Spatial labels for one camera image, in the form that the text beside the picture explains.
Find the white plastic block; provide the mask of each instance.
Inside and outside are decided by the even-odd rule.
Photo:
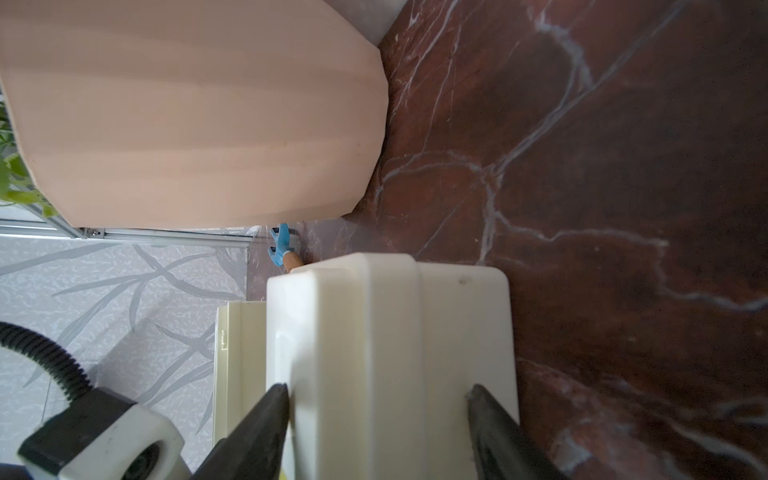
[[[266,385],[293,401],[287,478],[474,478],[470,388],[518,419],[497,269],[356,253],[271,278],[266,317]]]

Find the plant leaf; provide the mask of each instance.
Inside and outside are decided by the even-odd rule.
[[[4,161],[0,161],[0,195],[5,195],[11,186],[11,169]]]
[[[14,175],[18,175],[22,178],[29,177],[29,171],[27,170],[27,167],[24,166],[22,156],[19,155],[18,152],[12,155],[8,155],[5,158],[5,161],[8,162],[8,166],[11,168],[11,171]]]
[[[43,204],[43,217],[50,218],[58,215],[58,212],[51,204]]]
[[[0,198],[8,202],[16,202],[17,204],[29,205],[35,204],[40,201],[40,194],[37,192],[22,192],[20,190],[8,190],[4,194],[0,194]]]

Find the wooden stick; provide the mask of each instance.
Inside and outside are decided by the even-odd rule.
[[[291,270],[298,266],[304,266],[304,262],[301,261],[296,252],[285,252],[283,255],[283,266],[286,267],[286,271],[290,273]]]

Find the blue toy figure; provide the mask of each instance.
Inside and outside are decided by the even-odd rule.
[[[288,223],[281,223],[280,228],[270,228],[270,233],[275,239],[275,246],[270,247],[270,258],[275,265],[283,266],[283,255],[286,252],[293,252],[293,248],[290,247]]]

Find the black cable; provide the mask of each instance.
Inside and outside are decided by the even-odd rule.
[[[56,342],[23,326],[0,322],[0,346],[34,360],[73,402],[91,391],[80,364]]]

